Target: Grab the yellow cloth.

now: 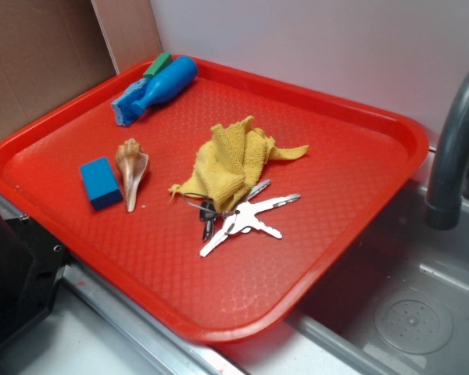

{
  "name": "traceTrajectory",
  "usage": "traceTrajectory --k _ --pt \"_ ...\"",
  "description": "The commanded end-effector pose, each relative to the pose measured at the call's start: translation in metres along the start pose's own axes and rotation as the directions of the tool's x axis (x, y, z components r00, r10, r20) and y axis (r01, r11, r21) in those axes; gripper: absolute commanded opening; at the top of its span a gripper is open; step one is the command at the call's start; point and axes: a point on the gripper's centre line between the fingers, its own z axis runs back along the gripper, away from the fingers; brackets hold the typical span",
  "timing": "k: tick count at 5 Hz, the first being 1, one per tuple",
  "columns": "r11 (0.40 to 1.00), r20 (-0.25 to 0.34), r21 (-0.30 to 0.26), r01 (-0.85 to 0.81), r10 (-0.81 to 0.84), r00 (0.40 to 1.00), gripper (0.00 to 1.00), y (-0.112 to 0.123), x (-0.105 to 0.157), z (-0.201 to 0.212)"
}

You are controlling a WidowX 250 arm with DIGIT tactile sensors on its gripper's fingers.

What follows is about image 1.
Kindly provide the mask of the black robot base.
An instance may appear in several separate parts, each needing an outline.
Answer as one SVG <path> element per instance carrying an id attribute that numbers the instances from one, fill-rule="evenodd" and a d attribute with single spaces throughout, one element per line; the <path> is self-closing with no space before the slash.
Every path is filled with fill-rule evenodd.
<path id="1" fill-rule="evenodd" d="M 36 220 L 0 215 L 0 350 L 51 313 L 67 256 Z"/>

